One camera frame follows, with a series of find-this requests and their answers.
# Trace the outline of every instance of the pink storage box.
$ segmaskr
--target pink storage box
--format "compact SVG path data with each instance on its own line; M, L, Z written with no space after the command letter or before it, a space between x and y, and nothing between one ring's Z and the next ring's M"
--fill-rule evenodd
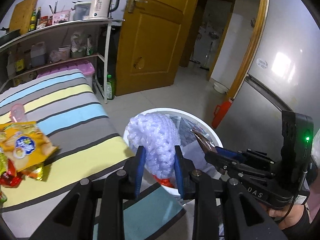
M39 74L37 78L47 76L52 73L57 73L57 72L72 70L72 69L79 69L84 74L88 84L92 88L92 76L94 74L94 67L92 66L91 62L87 60L79 60L79 61L75 61L67 64L62 63L51 68L39 70L38 71Z

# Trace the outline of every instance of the refrigerator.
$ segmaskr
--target refrigerator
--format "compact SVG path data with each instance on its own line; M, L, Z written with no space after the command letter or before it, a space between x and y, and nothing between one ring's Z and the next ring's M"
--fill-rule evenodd
M248 75L215 130L223 147L281 159L281 111L309 115L320 128L320 30L301 0L269 0Z

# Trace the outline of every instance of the black sleeve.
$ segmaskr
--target black sleeve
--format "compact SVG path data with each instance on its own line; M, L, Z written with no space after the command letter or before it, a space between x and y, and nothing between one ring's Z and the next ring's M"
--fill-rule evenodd
M310 227L309 215L307 208L304 207L303 215L298 223L294 226L282 230L289 240L304 239Z

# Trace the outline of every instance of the yellow snack bag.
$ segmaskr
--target yellow snack bag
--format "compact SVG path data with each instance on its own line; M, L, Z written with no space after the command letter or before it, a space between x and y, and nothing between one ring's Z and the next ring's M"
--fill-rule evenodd
M57 150L36 122L0 124L0 147L18 172L44 162Z

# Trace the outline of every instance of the electric kettle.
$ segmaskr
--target electric kettle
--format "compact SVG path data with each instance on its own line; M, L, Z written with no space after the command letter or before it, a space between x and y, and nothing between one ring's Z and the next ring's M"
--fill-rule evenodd
M108 18L108 13L113 12L118 8L119 1L120 0L116 0L115 7L110 9L111 0L92 0L88 17L90 19Z

